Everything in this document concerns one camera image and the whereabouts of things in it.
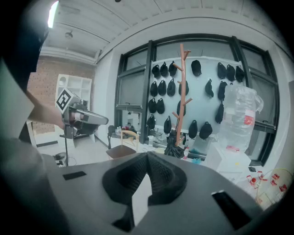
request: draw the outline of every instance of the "wooden chair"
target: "wooden chair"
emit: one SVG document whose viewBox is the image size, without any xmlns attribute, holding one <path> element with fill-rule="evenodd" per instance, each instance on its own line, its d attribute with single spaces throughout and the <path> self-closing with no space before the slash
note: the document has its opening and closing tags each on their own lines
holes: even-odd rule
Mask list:
<svg viewBox="0 0 294 235">
<path fill-rule="evenodd" d="M 133 138 L 123 139 L 123 133 L 134 136 L 136 138 L 136 145 L 133 143 Z M 123 142 L 126 142 L 126 140 L 130 140 L 131 144 L 133 146 L 136 146 L 136 151 L 133 150 L 132 148 L 128 147 L 128 146 L 123 145 Z M 111 148 L 111 149 L 108 149 L 106 151 L 106 153 L 111 158 L 113 158 L 113 159 L 120 158 L 120 157 L 124 157 L 124 156 L 127 156 L 127 155 L 138 152 L 139 136 L 135 132 L 132 132 L 132 131 L 129 131 L 129 130 L 122 130 L 121 133 L 120 133 L 120 143 L 121 143 L 121 145 L 116 146 L 116 147 Z"/>
</svg>

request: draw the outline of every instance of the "ceiling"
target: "ceiling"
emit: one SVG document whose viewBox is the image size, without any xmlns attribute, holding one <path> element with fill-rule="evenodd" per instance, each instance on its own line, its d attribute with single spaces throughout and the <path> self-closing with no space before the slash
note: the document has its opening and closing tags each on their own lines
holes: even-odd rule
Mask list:
<svg viewBox="0 0 294 235">
<path fill-rule="evenodd" d="M 239 14 L 279 34 L 266 14 L 250 0 L 121 0 L 119 3 L 114 0 L 60 0 L 44 47 L 82 54 L 88 62 L 95 62 L 115 39 L 144 21 L 170 11 L 176 14 L 179 10 L 199 8 Z M 72 32 L 73 38 L 65 38 L 66 32 Z"/>
</svg>

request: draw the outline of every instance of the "wooden coat rack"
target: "wooden coat rack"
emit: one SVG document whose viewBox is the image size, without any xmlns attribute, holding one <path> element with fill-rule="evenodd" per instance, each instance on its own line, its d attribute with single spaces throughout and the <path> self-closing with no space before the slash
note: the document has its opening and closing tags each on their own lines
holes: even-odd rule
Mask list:
<svg viewBox="0 0 294 235">
<path fill-rule="evenodd" d="M 178 146 L 181 143 L 181 141 L 184 139 L 184 137 L 180 139 L 182 124 L 183 124 L 183 117 L 184 117 L 184 109 L 186 104 L 192 100 L 192 98 L 190 98 L 186 101 L 186 58 L 191 51 L 190 50 L 184 51 L 183 44 L 180 44 L 180 49 L 181 49 L 182 68 L 176 64 L 173 64 L 176 68 L 178 68 L 182 72 L 182 81 L 181 82 L 178 81 L 178 83 L 182 85 L 180 114 L 177 115 L 175 112 L 172 112 L 173 115 L 178 119 L 177 125 L 175 126 L 173 124 L 176 131 L 176 143 L 175 143 L 176 146 Z"/>
</svg>

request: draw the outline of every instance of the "brick wall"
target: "brick wall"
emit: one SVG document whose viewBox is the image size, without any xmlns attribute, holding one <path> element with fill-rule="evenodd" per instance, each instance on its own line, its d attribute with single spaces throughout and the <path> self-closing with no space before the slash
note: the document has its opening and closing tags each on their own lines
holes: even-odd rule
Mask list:
<svg viewBox="0 0 294 235">
<path fill-rule="evenodd" d="M 40 56 L 37 64 L 37 72 L 31 73 L 30 75 L 28 91 L 42 103 L 55 106 L 55 92 L 59 74 L 93 79 L 95 68 L 93 65 L 71 60 Z M 36 134 L 53 132 L 54 125 L 33 122 L 33 131 Z"/>
</svg>

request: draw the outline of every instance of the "white cabinet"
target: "white cabinet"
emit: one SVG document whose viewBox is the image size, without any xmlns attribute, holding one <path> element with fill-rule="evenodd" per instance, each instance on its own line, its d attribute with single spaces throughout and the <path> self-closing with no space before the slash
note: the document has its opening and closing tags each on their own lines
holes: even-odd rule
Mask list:
<svg viewBox="0 0 294 235">
<path fill-rule="evenodd" d="M 90 111 L 90 94 L 91 94 L 91 85 L 92 79 L 76 77 L 66 74 L 59 74 L 57 85 L 56 85 L 56 94 L 55 94 L 55 102 L 62 92 L 63 88 L 67 88 L 74 92 L 81 99 L 88 101 L 88 110 Z M 57 135 L 58 144 L 61 147 L 65 146 L 64 138 L 59 135 L 64 134 L 64 131 L 60 129 L 58 126 L 55 126 L 55 133 Z M 94 134 L 90 135 L 90 138 L 95 142 Z M 74 140 L 67 139 L 68 148 L 74 148 Z"/>
</svg>

